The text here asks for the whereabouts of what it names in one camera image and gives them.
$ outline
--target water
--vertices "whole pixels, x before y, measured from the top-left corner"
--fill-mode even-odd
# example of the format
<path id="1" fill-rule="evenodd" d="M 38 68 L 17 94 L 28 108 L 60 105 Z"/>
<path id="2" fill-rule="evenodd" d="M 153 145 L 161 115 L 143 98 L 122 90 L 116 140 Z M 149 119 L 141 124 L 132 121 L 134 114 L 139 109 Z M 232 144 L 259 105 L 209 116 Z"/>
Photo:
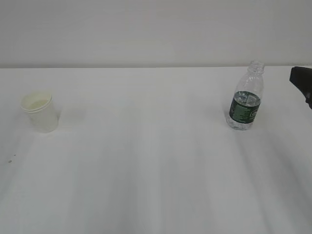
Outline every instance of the water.
<path id="1" fill-rule="evenodd" d="M 247 106 L 247 107 L 254 107 L 254 106 L 257 106 L 261 103 L 261 99 L 257 95 L 252 94 L 250 92 L 246 92 L 246 91 L 236 92 L 234 94 L 234 99 L 239 104 L 241 104 L 243 106 Z M 253 125 L 253 123 L 247 123 L 246 124 L 246 123 L 236 122 L 235 120 L 233 120 L 230 117 L 229 114 L 227 115 L 226 121 L 231 128 L 234 128 L 237 130 L 248 130 Z"/>

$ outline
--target cup rim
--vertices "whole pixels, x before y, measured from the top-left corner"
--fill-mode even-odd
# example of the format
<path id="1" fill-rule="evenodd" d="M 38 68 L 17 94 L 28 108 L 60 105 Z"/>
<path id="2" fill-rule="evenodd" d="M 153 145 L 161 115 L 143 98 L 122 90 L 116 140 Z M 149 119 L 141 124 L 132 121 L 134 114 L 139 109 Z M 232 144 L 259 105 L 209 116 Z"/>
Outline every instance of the cup rim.
<path id="1" fill-rule="evenodd" d="M 27 98 L 30 98 L 31 96 L 35 96 L 35 95 L 39 95 L 39 94 L 45 94 L 45 95 L 48 95 L 48 97 L 49 97 L 48 101 L 43 106 L 38 107 L 36 109 L 31 109 L 31 110 L 23 107 L 23 103 L 26 101 Z M 20 107 L 25 112 L 34 113 L 34 112 L 38 112 L 38 111 L 41 111 L 41 110 L 45 109 L 51 103 L 51 101 L 52 101 L 52 94 L 51 93 L 36 91 L 36 92 L 32 92 L 30 94 L 25 95 L 23 97 L 23 99 L 21 100 L 21 102 L 20 102 Z"/>

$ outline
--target table surface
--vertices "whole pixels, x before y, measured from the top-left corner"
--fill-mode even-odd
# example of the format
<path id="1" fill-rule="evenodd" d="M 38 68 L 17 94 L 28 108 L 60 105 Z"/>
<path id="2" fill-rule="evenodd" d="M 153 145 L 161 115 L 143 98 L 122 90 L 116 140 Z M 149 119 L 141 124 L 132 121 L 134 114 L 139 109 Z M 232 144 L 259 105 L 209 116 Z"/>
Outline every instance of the table surface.
<path id="1" fill-rule="evenodd" d="M 225 114 L 246 67 L 0 69 L 3 234 L 310 234 L 312 110 L 266 67 L 253 128 Z M 23 95 L 53 93 L 32 131 Z"/>

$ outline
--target bottle neck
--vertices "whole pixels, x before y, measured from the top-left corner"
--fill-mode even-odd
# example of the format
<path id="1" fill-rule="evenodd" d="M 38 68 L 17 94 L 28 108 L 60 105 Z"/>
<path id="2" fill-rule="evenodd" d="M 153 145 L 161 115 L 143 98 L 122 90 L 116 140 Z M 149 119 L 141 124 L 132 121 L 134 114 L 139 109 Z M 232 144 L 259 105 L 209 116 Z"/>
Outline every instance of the bottle neck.
<path id="1" fill-rule="evenodd" d="M 248 67 L 248 73 L 252 75 L 262 75 L 264 73 L 264 64 L 253 60 Z"/>

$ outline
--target black object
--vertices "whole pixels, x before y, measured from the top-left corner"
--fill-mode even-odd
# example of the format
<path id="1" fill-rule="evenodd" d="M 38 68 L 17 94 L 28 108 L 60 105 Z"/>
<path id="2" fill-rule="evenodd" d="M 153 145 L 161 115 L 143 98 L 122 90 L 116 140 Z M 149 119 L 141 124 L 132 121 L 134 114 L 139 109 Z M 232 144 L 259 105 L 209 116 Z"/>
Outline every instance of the black object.
<path id="1" fill-rule="evenodd" d="M 306 97 L 306 103 L 312 109 L 312 69 L 293 67 L 290 82 L 293 83 Z"/>

